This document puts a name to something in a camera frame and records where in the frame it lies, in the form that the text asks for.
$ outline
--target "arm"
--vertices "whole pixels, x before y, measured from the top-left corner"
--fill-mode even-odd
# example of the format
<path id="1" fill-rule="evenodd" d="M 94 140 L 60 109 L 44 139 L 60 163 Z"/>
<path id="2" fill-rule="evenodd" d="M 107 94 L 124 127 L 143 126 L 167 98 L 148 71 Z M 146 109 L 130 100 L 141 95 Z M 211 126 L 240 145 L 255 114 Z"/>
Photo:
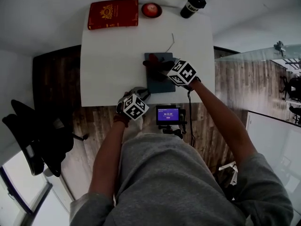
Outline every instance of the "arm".
<path id="1" fill-rule="evenodd" d="M 125 127 L 121 121 L 113 123 L 104 139 L 94 161 L 89 193 L 101 193 L 113 198 Z"/>
<path id="2" fill-rule="evenodd" d="M 190 86 L 201 98 L 216 127 L 225 139 L 239 166 L 248 156 L 256 153 L 251 139 L 240 119 L 200 81 L 193 80 Z"/>

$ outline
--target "book cover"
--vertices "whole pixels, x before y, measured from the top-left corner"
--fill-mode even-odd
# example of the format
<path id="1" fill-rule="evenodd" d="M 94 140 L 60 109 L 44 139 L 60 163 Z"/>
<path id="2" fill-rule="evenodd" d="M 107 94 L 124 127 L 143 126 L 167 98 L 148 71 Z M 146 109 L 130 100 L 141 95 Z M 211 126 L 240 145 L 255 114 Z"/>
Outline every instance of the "book cover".
<path id="1" fill-rule="evenodd" d="M 89 30 L 137 25 L 138 0 L 110 0 L 91 4 Z"/>

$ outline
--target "purple display screen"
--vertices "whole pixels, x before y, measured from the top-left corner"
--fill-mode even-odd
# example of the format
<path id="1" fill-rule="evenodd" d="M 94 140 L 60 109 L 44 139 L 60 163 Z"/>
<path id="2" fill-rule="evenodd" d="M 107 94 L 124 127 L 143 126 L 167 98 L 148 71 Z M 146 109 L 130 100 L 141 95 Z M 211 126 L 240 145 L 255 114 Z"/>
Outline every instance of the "purple display screen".
<path id="1" fill-rule="evenodd" d="M 158 109 L 158 121 L 178 121 L 179 108 Z"/>

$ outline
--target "glove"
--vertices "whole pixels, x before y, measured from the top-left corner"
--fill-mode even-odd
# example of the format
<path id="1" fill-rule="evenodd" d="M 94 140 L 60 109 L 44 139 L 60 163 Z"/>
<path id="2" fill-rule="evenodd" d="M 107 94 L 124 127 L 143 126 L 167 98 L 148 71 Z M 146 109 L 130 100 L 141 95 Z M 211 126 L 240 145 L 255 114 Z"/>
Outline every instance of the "glove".
<path id="1" fill-rule="evenodd" d="M 173 61 L 160 62 L 154 55 L 149 55 L 149 60 L 143 61 L 143 65 L 148 71 L 148 76 L 156 81 L 168 80 L 167 73 L 174 67 Z"/>
<path id="2" fill-rule="evenodd" d="M 131 118 L 127 116 L 127 114 L 125 114 L 123 112 L 123 105 L 124 105 L 124 100 L 126 98 L 129 98 L 131 96 L 131 94 L 129 92 L 125 92 L 124 96 L 118 101 L 118 104 L 116 106 L 116 115 L 114 115 L 113 121 L 117 122 L 117 121 L 121 121 L 125 124 L 126 127 L 128 127 L 128 123 L 130 122 Z"/>
<path id="3" fill-rule="evenodd" d="M 132 94 L 137 95 L 143 102 L 147 102 L 150 97 L 151 93 L 147 88 L 144 87 L 134 87 L 131 89 L 129 92 L 125 92 L 123 97 L 119 99 L 118 104 L 116 106 L 116 113 L 117 114 L 124 114 L 127 116 L 125 113 L 123 113 L 123 108 L 124 108 L 124 101 L 128 98 L 131 97 Z"/>

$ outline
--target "wristband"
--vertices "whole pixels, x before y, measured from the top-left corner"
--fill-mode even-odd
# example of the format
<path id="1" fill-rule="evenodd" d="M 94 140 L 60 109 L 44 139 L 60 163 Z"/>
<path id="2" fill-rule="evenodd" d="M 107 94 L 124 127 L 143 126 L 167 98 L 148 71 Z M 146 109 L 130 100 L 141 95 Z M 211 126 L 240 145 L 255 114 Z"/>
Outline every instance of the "wristband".
<path id="1" fill-rule="evenodd" d="M 195 81 L 195 80 L 197 80 L 199 82 L 202 82 L 201 79 L 198 76 L 194 77 L 192 81 Z"/>
<path id="2" fill-rule="evenodd" d="M 122 123 L 125 124 L 126 127 L 128 127 L 128 123 L 130 122 L 130 118 L 128 118 L 125 115 L 116 114 L 116 115 L 114 115 L 113 122 L 117 122 L 117 121 L 121 121 Z"/>

